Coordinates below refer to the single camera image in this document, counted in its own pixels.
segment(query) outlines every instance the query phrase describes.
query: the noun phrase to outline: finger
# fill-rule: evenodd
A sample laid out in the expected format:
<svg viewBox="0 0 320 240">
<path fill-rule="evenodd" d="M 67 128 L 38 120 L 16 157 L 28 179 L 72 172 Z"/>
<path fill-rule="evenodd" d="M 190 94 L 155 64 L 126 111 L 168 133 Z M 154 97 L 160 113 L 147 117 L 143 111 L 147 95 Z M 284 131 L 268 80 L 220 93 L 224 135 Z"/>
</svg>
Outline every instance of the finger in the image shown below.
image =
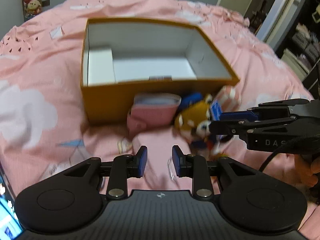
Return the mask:
<svg viewBox="0 0 320 240">
<path fill-rule="evenodd" d="M 318 183 L 318 178 L 316 175 L 312 175 L 312 176 L 302 175 L 300 176 L 300 178 L 301 178 L 301 182 L 307 185 L 308 187 L 313 187 Z"/>
<path fill-rule="evenodd" d="M 316 158 L 311 164 L 311 172 L 317 174 L 320 172 L 320 157 Z"/>
<path fill-rule="evenodd" d="M 298 154 L 294 155 L 294 166 L 296 167 L 299 174 L 305 174 L 312 176 L 310 165 Z"/>
</svg>

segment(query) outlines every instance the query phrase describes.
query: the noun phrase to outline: phone screen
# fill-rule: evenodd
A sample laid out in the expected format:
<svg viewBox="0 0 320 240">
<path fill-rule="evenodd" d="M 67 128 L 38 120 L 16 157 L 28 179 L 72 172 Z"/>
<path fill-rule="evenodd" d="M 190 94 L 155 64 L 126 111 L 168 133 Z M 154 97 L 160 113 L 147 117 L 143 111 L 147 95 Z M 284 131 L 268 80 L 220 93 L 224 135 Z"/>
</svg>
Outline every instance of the phone screen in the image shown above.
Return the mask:
<svg viewBox="0 0 320 240">
<path fill-rule="evenodd" d="M 0 165 L 0 240 L 16 239 L 23 232 L 14 211 L 14 197 Z"/>
</svg>

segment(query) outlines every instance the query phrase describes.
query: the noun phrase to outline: brown box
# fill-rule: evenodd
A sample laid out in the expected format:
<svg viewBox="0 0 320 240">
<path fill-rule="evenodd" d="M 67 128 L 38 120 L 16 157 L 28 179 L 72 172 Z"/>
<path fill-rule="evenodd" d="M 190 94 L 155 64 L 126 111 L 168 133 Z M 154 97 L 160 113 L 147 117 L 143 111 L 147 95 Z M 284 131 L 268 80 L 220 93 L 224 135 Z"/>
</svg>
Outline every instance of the brown box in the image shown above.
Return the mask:
<svg viewBox="0 0 320 240">
<path fill-rule="evenodd" d="M 125 122 L 138 93 L 217 93 L 238 77 L 197 26 L 156 19 L 87 21 L 81 90 L 90 124 Z"/>
</svg>

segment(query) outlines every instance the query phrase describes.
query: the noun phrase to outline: crosshair logo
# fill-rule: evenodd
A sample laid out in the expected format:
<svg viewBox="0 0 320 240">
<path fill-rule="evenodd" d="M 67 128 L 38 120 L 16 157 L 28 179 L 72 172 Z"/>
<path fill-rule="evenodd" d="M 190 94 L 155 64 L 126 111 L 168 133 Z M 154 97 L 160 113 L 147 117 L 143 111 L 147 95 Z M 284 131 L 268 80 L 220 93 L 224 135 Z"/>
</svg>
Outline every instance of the crosshair logo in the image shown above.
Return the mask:
<svg viewBox="0 0 320 240">
<path fill-rule="evenodd" d="M 159 198 L 163 198 L 163 197 L 166 196 L 166 194 L 164 194 L 164 193 L 161 192 L 161 193 L 158 193 L 156 196 L 159 197 Z"/>
</svg>

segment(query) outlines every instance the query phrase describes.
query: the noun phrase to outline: ribbed gray surface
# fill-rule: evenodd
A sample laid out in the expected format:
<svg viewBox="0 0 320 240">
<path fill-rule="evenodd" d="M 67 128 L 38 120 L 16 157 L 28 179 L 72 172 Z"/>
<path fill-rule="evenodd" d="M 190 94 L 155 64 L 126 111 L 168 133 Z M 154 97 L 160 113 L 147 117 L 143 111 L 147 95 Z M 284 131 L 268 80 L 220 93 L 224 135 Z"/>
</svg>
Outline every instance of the ribbed gray surface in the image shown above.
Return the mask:
<svg viewBox="0 0 320 240">
<path fill-rule="evenodd" d="M 305 240 L 298 232 L 256 236 L 225 222 L 215 206 L 197 201 L 188 191 L 134 191 L 126 200 L 109 203 L 91 225 L 74 233 L 41 236 L 25 232 L 18 240 Z"/>
</svg>

